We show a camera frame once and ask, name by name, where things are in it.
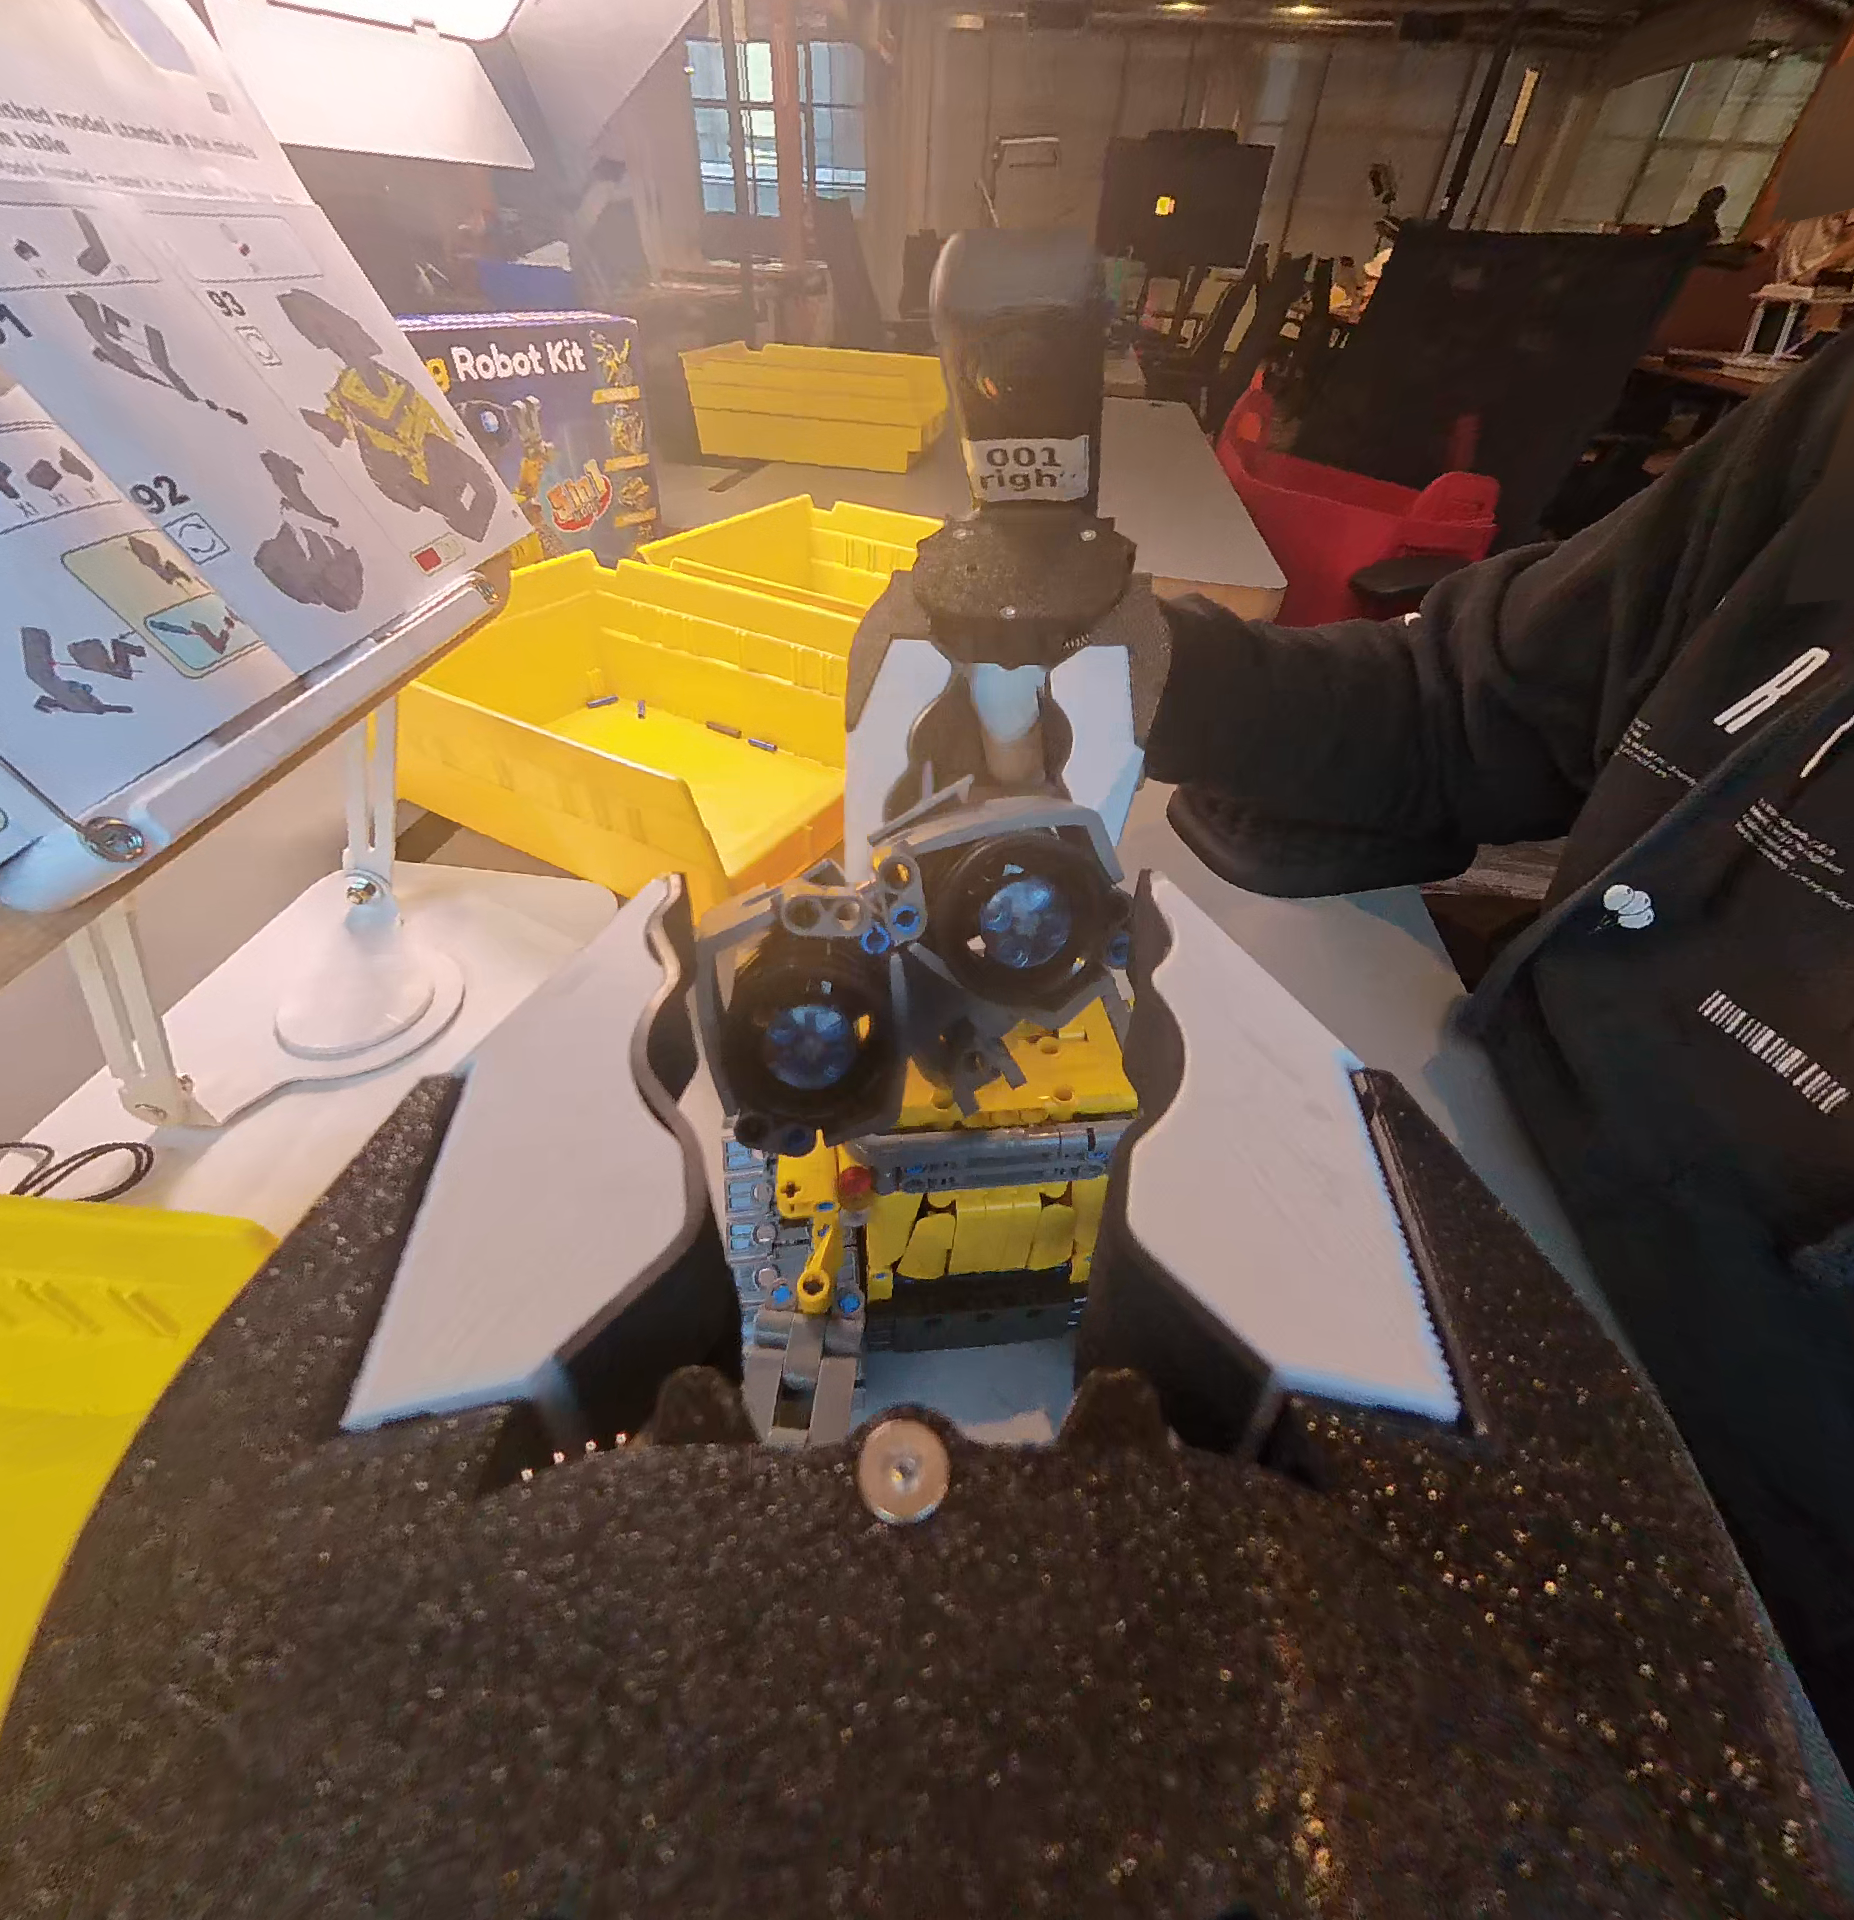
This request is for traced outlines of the yellow plastic parts bin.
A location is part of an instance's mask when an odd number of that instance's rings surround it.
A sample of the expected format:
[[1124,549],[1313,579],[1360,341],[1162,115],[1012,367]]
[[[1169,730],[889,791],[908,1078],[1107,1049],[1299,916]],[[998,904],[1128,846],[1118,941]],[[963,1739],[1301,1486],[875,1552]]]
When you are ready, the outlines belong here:
[[523,568],[505,613],[401,694],[398,793],[623,898],[685,876],[706,912],[841,852],[855,632],[640,561]]
[[930,355],[741,342],[680,356],[710,462],[908,473],[940,443],[949,388]]
[[853,501],[819,506],[808,494],[796,494],[648,540],[636,556],[651,566],[803,606],[867,613],[896,573],[915,566],[922,540],[940,528],[936,516]]
[[274,1248],[241,1217],[0,1196],[0,1725],[128,1443]]

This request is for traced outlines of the person's black hoodie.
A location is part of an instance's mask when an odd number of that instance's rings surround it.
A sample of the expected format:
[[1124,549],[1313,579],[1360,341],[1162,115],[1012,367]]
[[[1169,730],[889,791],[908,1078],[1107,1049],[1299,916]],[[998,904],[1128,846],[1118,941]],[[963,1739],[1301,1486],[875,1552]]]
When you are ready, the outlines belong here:
[[1580,806],[1472,1022],[1854,1791],[1854,330],[1490,639]]

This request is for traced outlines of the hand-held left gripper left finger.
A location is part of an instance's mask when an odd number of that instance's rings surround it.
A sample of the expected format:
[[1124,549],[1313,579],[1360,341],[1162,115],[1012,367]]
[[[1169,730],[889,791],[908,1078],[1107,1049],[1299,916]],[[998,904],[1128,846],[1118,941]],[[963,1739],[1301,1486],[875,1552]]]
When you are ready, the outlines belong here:
[[343,1429],[519,1405],[545,1433],[640,1433],[675,1373],[718,1366],[692,984],[664,876],[482,1040]]

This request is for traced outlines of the yellow tracked toy robot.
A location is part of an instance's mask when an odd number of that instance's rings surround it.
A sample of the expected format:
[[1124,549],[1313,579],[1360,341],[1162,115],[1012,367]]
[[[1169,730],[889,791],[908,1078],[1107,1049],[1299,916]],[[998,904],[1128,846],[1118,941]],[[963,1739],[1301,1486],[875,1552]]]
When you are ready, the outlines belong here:
[[1059,1431],[1136,1096],[1103,1002],[1007,1047],[971,1114],[911,1069],[890,1133],[792,1157],[725,1133],[743,1396],[770,1447],[838,1444],[901,1407],[980,1438]]

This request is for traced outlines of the white board on pole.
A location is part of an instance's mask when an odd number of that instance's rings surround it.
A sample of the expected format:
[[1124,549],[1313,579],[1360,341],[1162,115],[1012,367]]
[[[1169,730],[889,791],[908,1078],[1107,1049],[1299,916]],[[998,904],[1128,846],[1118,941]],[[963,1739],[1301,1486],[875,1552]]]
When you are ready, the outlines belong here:
[[204,10],[254,108],[288,148],[534,167],[482,61],[459,39],[265,2]]

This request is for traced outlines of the grey motor block assembly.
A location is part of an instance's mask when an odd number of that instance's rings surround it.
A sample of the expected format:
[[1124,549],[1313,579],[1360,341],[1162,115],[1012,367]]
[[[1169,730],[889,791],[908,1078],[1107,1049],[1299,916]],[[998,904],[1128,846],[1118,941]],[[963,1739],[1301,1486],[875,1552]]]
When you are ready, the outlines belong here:
[[710,911],[697,928],[697,1028],[746,1149],[796,1157],[896,1134],[908,1078],[980,1117],[1080,1107],[1093,1071],[1037,1091],[1039,1039],[1098,1017],[1131,1032],[1132,897],[1107,819],[1053,793],[971,798],[971,781],[877,828],[853,881],[807,876]]

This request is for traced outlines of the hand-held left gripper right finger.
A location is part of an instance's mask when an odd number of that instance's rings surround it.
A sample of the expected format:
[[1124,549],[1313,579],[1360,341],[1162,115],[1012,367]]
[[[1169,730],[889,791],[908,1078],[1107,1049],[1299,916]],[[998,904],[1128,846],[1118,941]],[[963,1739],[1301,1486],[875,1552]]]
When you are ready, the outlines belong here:
[[1128,959],[1100,1368],[1172,1429],[1272,1429],[1292,1399],[1463,1429],[1360,1058],[1162,873]]

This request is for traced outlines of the dark framed window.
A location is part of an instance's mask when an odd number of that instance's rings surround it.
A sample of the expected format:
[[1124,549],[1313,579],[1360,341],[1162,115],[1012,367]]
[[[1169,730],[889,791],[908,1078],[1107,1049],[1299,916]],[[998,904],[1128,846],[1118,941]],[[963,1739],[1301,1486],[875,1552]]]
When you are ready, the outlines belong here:
[[867,207],[868,61],[848,41],[803,41],[792,61],[792,104],[783,106],[765,39],[734,42],[737,68],[712,34],[685,42],[683,70],[697,145],[698,199],[709,217],[773,220],[783,185],[801,176],[810,197]]

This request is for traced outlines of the red beanbag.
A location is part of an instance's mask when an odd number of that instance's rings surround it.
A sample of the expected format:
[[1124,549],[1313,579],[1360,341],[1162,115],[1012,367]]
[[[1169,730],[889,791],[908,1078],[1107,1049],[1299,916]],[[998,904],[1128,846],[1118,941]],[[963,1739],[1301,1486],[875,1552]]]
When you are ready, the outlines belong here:
[[1239,399],[1214,451],[1284,573],[1278,620],[1314,628],[1420,611],[1431,590],[1480,562],[1499,534],[1499,481],[1449,471],[1405,489],[1275,446],[1275,399]]

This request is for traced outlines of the white book stand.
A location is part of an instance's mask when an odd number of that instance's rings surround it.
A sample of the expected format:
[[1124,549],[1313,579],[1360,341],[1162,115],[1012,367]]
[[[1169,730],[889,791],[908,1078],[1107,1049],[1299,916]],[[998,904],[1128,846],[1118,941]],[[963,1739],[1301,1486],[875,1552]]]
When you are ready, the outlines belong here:
[[[326,894],[347,836],[347,752],[329,747],[182,851],[132,894],[152,1004],[180,1075],[214,1114],[220,1080],[273,1039],[274,1004],[252,942]],[[414,1058],[371,1076],[278,1092],[220,1130],[165,1130],[126,1206],[206,1212],[284,1237],[417,1083],[457,1069],[619,904],[612,893],[461,831],[432,862],[403,865],[412,932],[465,977],[455,1025]],[[82,1149],[147,1138],[128,1117],[76,982],[51,953],[0,991],[0,1141]]]

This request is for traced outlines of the blue robot kit box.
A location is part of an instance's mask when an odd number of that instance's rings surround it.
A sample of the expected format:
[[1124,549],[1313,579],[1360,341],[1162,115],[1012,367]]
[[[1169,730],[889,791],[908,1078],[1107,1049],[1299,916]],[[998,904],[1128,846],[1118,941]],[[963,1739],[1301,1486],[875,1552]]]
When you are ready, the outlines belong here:
[[599,310],[398,323],[531,522],[511,565],[612,566],[660,536],[639,324]]

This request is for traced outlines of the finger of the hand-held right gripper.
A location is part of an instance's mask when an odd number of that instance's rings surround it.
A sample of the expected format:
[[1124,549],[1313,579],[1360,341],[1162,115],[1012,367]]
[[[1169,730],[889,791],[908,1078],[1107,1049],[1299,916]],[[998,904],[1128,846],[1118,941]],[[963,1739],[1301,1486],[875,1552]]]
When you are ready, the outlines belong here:
[[1087,645],[1049,679],[1053,707],[1070,729],[1059,798],[1043,801],[1043,827],[1087,839],[1107,882],[1127,881],[1121,842],[1144,779],[1135,735],[1132,654],[1121,645]]
[[842,873],[875,874],[877,846],[979,776],[979,736],[963,673],[927,636],[892,636],[846,733]]

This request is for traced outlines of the instruction booklet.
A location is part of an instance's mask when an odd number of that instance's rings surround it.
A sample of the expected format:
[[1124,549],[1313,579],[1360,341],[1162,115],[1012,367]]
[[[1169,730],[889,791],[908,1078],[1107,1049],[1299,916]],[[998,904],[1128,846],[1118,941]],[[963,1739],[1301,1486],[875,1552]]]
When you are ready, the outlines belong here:
[[527,536],[187,5],[0,5],[0,900],[113,887]]

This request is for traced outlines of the grey desk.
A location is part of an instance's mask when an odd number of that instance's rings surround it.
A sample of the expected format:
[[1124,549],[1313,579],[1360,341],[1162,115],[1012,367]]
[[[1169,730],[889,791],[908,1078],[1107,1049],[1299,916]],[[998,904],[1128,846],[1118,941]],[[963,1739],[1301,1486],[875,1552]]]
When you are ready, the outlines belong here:
[[[1458,1031],[1464,987],[1417,889],[1380,889],[1345,898],[1284,900],[1242,893],[1206,871],[1166,825],[1166,793],[1148,785],[1128,825],[1124,852],[1158,866],[1203,912],[1296,996],[1371,1069],[1394,1075],[1495,1198],[1511,1212],[1603,1329],[1616,1318],[1587,1265],[1556,1190],[1534,1162],[1524,1133],[1483,1050]],[[62,938],[43,916],[20,916],[25,936]]]

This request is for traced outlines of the white side table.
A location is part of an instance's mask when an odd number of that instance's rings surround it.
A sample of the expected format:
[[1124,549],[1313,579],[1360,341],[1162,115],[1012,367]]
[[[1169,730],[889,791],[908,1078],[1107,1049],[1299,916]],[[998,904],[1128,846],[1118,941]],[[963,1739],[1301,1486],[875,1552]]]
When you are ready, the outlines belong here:
[[1105,401],[1100,512],[1132,540],[1161,601],[1201,596],[1276,620],[1286,576],[1185,403]]

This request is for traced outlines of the black monitor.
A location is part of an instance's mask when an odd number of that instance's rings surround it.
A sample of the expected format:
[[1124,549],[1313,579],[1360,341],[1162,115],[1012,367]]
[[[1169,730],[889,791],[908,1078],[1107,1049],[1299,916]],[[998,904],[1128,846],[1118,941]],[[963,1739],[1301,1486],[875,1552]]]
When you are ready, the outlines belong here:
[[1162,128],[1107,145],[1095,243],[1150,277],[1247,269],[1276,159],[1229,128]]

